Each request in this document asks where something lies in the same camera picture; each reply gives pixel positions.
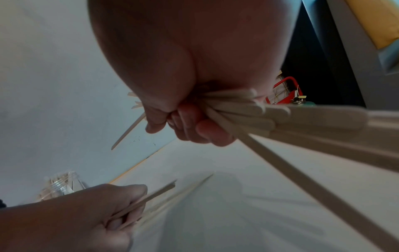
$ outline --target hand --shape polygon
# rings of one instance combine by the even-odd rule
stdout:
[[[147,194],[147,186],[100,185],[56,199],[0,210],[0,251],[126,252],[144,206],[124,218],[109,218]]]
[[[147,132],[166,122],[181,140],[234,141],[187,101],[212,90],[271,91],[300,0],[89,0],[94,33],[111,66],[143,102]]]

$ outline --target yellow object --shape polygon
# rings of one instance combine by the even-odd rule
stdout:
[[[378,49],[399,39],[399,6],[394,0],[345,0]]]

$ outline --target red object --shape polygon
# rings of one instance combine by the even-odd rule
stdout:
[[[279,81],[278,83],[276,83],[276,85],[274,85],[273,88],[277,87],[278,85],[280,85],[280,84],[282,84],[282,83],[284,83],[284,82],[286,82],[288,80],[291,80],[294,83],[294,86],[298,89],[299,95],[303,95],[302,91],[299,88],[298,82],[296,81],[296,79],[294,77],[291,77],[291,76],[286,77],[283,80]],[[291,100],[294,99],[294,97],[295,97],[295,90],[292,91],[291,93],[289,93],[287,97],[285,97],[284,99],[279,101],[277,104],[289,104],[289,103],[291,103]],[[271,104],[271,102],[270,102],[268,97],[266,97],[266,102],[268,104]]]

